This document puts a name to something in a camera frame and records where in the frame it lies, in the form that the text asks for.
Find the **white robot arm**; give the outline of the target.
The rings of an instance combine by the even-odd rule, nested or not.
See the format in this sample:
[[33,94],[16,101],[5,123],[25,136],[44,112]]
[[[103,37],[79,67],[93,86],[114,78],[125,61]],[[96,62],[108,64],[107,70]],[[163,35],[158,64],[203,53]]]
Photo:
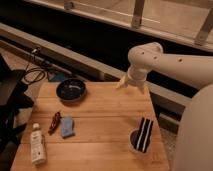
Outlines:
[[155,71],[194,89],[181,117],[171,171],[213,171],[213,56],[169,54],[160,43],[132,47],[117,88],[143,90]]

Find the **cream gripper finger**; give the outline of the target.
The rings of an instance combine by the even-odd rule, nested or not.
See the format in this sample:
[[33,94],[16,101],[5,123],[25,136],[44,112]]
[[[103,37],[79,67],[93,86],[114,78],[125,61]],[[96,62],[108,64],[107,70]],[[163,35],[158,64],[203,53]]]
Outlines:
[[125,79],[121,79],[116,85],[117,89],[126,88],[128,86],[128,82]]
[[139,90],[142,94],[145,94],[146,93],[146,87],[145,86],[141,86],[139,87]]

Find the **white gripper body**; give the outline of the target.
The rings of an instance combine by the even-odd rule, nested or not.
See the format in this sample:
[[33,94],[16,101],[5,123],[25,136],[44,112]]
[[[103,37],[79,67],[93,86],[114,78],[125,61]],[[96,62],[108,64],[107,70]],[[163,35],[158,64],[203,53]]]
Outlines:
[[143,88],[146,82],[146,78],[147,78],[146,69],[130,66],[126,73],[125,81],[127,85]]

